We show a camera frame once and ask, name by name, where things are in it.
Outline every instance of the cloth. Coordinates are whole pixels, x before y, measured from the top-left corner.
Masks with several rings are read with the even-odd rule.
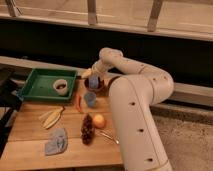
[[[91,75],[89,77],[89,88],[97,89],[99,86],[99,80],[97,75]]]
[[[50,135],[50,141],[45,144],[45,155],[63,153],[68,146],[67,133],[64,128],[55,129]]]

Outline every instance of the red pepper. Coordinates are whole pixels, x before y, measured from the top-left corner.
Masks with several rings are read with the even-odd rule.
[[[79,93],[76,93],[75,95],[75,108],[80,112],[84,113],[81,109],[81,96]]]

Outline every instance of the dark wall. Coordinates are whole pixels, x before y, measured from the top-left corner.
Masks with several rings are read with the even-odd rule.
[[[0,19],[0,55],[90,67],[105,46],[169,71],[176,82],[213,87],[213,42]]]

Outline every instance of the blue cup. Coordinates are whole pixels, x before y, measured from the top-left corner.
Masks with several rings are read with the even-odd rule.
[[[96,94],[94,92],[88,91],[84,94],[84,100],[88,107],[94,107],[96,101]]]

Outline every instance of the plastic banana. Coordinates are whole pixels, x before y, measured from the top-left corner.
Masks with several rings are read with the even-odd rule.
[[[43,127],[45,129],[49,129],[52,127],[59,119],[61,116],[61,113],[64,111],[64,107],[61,107],[59,109],[49,111],[44,113],[42,116],[39,117],[39,120],[43,120]]]

